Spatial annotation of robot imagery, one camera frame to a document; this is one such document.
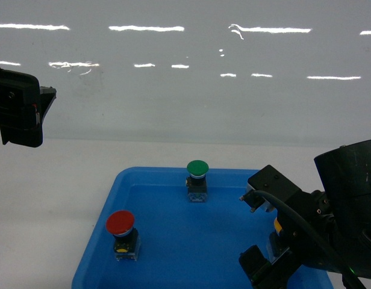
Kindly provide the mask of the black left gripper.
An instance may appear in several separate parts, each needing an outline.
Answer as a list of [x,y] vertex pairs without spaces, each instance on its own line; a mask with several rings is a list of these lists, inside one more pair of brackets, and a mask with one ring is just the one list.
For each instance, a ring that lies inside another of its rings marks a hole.
[[39,85],[36,77],[0,68],[0,133],[2,143],[37,148],[42,124],[57,90]]

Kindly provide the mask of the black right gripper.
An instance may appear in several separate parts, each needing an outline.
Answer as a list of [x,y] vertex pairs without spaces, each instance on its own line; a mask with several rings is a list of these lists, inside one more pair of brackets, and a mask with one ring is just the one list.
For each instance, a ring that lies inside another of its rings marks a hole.
[[[297,212],[325,241],[331,241],[334,218],[326,193],[319,190],[298,193],[285,206]],[[306,233],[295,220],[281,210],[277,210],[276,219],[282,226],[280,236],[289,250],[274,263],[264,257],[257,245],[249,247],[239,256],[240,266],[253,288],[287,288],[288,280],[302,265],[326,271],[336,268],[312,235]]]

